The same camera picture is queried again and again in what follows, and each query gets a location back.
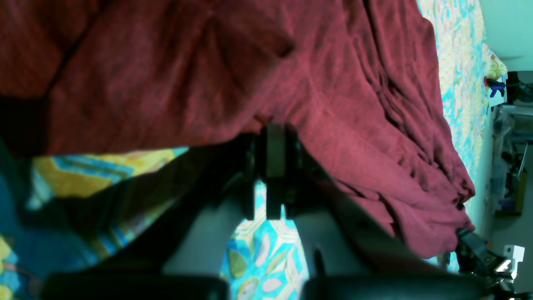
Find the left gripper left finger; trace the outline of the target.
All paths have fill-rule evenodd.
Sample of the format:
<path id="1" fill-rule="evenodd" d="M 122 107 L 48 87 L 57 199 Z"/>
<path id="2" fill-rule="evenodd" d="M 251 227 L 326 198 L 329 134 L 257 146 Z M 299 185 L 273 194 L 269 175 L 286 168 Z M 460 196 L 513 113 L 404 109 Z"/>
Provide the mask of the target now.
<path id="1" fill-rule="evenodd" d="M 226 300 L 219 278 L 228 241 L 254 218 L 255 184 L 265 176 L 272 142 L 267 133 L 190 149 L 178 162 L 197 175 L 128 246 L 76 273 L 48 277 L 44 300 Z"/>

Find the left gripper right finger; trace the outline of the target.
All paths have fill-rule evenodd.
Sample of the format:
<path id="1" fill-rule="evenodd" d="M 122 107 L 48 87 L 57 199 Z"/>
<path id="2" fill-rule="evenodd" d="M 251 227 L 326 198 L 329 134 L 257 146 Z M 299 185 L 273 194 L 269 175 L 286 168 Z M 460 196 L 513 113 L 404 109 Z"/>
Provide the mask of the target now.
<path id="1" fill-rule="evenodd" d="M 347 196 L 289 125 L 275 125 L 275 216 L 297 226 L 303 300 L 477 300 L 484 284 L 426 263 Z"/>

